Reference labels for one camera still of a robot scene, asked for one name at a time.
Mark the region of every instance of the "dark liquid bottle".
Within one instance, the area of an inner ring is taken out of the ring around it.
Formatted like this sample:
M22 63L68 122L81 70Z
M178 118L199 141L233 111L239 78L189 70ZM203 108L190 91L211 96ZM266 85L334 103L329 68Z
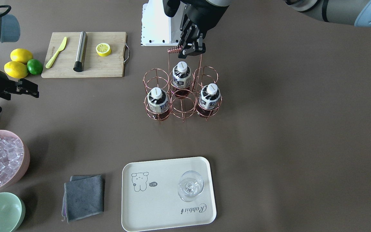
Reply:
M170 114L170 101L167 93L161 88L155 87L148 93L148 106L154 112L153 119L164 121Z
M173 78L171 80L171 85L173 86L173 91L177 91L174 95L176 97L187 97L190 93L191 85L191 71L187 66L187 63L180 61L173 68Z
M220 91L216 84L209 84L203 87L197 99L198 116L208 118L215 113L215 108L218 107L218 101L221 98Z

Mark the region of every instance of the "table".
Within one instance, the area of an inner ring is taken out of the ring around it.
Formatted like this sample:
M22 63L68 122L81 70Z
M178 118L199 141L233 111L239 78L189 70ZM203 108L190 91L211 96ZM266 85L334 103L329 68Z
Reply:
M371 231L371 28L308 18L282 1L232 4L205 39L224 97L207 122L147 117L142 78L166 69L166 47L141 47L146 1L0 0L21 25L0 44L44 61L52 32L126 31L123 78L42 79L40 98L0 100L0 129L29 147L25 176L3 191L21 197L18 231L124 231L121 172L130 162L206 157L217 218L165 231ZM197 57L187 58L196 68ZM105 211L62 222L63 184L103 174Z

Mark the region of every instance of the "yellow lemon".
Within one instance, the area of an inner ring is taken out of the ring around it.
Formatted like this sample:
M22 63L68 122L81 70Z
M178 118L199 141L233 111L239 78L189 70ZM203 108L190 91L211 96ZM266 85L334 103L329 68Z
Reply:
M98 44L95 50L97 51L97 54L102 57L106 57L111 54L111 47L107 43Z
M28 51L27 49L23 49L23 48L14 49L11 52L10 57L12 61L18 61L23 64L27 64L28 60L33 58L32 53Z
M10 61L4 65L4 71L10 77L24 78L28 75L28 68L21 62Z

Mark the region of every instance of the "wooden cutting board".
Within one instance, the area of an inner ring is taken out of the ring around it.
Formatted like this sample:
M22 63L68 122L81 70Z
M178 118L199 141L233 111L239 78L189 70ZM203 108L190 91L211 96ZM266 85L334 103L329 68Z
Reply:
M82 78L82 77L121 77L124 76L124 51L127 41L126 32L87 32L87 45L84 52L82 72L75 72L78 43L81 32L53 32L47 56L45 57L43 78ZM59 53L51 68L45 65L57 51L64 37L67 37L65 49ZM95 48L97 44L107 43L111 54L100 57Z

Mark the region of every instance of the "cartoon animal drawing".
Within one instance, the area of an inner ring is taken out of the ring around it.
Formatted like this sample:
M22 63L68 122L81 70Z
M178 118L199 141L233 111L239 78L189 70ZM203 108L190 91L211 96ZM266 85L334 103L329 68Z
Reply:
M145 191L147 189L148 172L132 173L131 176L134 191Z

